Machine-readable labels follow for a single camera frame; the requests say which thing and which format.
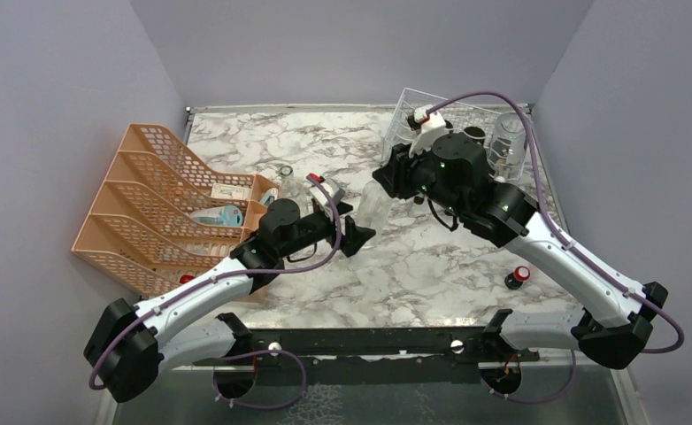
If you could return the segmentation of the clear square glass bottle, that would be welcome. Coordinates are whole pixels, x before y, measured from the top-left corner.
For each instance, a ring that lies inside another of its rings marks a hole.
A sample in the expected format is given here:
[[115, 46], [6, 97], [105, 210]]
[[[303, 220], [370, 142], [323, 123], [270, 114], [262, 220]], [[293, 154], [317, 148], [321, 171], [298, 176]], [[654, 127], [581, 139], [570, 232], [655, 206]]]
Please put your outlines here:
[[279, 187], [279, 198], [286, 198], [294, 201], [300, 210], [300, 215], [305, 216], [308, 214], [308, 201], [307, 201], [307, 187], [304, 181], [295, 176], [295, 172], [292, 166], [282, 165], [277, 174], [281, 179], [281, 185]]

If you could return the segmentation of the clear bottle with silver cap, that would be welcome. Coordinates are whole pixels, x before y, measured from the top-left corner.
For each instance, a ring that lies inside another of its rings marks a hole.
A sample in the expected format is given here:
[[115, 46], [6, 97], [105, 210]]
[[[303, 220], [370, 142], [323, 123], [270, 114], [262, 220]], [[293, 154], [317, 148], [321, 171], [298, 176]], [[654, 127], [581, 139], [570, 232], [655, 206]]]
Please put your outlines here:
[[515, 112], [499, 115], [488, 144], [488, 164], [496, 178], [517, 182], [527, 154], [526, 132]]

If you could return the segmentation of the tall clear glass bottle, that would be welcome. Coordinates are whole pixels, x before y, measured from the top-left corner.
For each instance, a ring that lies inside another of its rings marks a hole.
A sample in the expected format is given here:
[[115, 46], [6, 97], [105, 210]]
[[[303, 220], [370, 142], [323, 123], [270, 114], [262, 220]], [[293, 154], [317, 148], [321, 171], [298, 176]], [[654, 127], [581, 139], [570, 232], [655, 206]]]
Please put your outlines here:
[[387, 224], [393, 205], [394, 199], [384, 188], [377, 181], [370, 180], [362, 191], [355, 222], [358, 226], [371, 228], [380, 235]]

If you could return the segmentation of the green wine bottle dark label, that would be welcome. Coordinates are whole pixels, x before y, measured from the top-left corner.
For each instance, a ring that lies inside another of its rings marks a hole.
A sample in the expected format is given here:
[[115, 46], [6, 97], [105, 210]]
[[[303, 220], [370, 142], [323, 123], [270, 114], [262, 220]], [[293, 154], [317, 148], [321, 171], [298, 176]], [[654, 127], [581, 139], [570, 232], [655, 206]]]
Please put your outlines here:
[[464, 150], [481, 150], [484, 151], [484, 143], [486, 141], [486, 133], [480, 127], [470, 126], [462, 130], [464, 135]]

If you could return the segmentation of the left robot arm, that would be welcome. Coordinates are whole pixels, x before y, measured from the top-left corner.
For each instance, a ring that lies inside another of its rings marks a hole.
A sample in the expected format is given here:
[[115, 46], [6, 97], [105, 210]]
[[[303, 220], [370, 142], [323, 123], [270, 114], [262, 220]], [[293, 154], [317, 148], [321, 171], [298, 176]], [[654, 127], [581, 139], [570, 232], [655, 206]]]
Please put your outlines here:
[[112, 301], [83, 351], [91, 366], [89, 388], [107, 390], [120, 403], [129, 401], [184, 351], [190, 324], [289, 274], [287, 257], [321, 241], [330, 245], [325, 258], [297, 268], [300, 273], [324, 266], [338, 251], [355, 255], [376, 232], [358, 226], [350, 210], [350, 205], [336, 201], [302, 216], [295, 201], [276, 200], [258, 229], [207, 272], [159, 297], [136, 304], [124, 298]]

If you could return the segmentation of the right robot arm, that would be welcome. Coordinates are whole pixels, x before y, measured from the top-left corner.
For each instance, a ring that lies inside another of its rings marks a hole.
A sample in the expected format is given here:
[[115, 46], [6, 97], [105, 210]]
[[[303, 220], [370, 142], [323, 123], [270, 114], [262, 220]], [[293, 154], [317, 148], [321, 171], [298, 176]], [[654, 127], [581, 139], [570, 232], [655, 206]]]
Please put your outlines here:
[[548, 227], [523, 189], [491, 177], [481, 144], [459, 133], [442, 135], [415, 155], [409, 145], [397, 144], [373, 178], [389, 197], [422, 195], [451, 210], [473, 235], [523, 258], [581, 303], [551, 313], [497, 312], [481, 337], [489, 358], [502, 360], [530, 348], [563, 349], [624, 369], [644, 351], [667, 289], [628, 278], [567, 242], [559, 226]]

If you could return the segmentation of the blue white stapler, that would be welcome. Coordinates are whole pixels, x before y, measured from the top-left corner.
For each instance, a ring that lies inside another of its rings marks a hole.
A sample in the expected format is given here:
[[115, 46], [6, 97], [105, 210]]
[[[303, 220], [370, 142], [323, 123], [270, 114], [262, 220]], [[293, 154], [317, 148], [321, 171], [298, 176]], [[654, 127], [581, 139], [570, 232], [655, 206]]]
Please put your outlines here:
[[268, 207], [279, 198], [279, 195], [280, 193], [278, 188], [270, 188], [261, 197], [260, 204]]

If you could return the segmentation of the blue correction tape package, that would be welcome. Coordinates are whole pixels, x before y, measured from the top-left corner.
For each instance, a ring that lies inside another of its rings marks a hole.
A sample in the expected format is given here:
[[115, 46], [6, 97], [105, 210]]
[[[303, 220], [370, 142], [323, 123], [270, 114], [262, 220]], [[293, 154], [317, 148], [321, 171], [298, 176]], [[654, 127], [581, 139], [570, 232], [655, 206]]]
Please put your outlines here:
[[200, 209], [192, 212], [189, 217], [209, 226], [240, 227], [244, 222], [244, 213], [236, 205]]

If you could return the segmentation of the white card box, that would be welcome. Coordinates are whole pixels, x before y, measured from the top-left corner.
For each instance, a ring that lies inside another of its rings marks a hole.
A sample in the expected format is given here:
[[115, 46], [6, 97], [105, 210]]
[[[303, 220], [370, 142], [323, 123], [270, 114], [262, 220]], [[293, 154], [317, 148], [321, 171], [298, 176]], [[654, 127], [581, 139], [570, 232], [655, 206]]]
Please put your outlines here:
[[225, 183], [214, 183], [211, 186], [210, 197], [216, 199], [250, 199], [251, 188], [225, 184]]

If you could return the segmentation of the red and black stopper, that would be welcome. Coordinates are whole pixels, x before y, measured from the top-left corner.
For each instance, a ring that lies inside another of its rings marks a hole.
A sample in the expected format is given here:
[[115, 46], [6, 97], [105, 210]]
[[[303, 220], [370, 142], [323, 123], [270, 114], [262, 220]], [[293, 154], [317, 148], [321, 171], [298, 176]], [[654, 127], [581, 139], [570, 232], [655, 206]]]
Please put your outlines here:
[[526, 266], [516, 267], [512, 272], [504, 278], [504, 285], [509, 290], [518, 290], [530, 278], [531, 271]]

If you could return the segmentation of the orange plastic file organizer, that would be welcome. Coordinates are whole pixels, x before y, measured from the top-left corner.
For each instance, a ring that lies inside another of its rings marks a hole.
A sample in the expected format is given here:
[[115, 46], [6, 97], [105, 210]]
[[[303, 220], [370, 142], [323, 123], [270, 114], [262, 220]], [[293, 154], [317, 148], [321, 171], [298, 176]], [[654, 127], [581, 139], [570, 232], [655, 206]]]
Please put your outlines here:
[[[214, 183], [251, 188], [250, 199], [210, 197]], [[207, 166], [168, 128], [133, 123], [113, 158], [72, 251], [140, 296], [178, 288], [217, 265], [258, 227], [263, 194], [276, 183], [260, 174]], [[192, 220], [197, 210], [236, 205], [240, 227]]]

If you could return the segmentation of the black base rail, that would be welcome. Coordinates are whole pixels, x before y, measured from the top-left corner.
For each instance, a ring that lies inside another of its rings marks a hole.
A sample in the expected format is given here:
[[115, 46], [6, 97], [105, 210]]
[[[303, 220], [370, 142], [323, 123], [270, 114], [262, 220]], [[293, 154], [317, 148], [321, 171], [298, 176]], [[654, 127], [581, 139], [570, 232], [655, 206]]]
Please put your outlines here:
[[227, 382], [254, 378], [260, 386], [299, 383], [360, 385], [477, 384], [485, 378], [520, 381], [520, 366], [538, 354], [514, 352], [483, 327], [254, 328], [243, 352], [253, 359], [207, 355], [196, 366], [214, 367]]

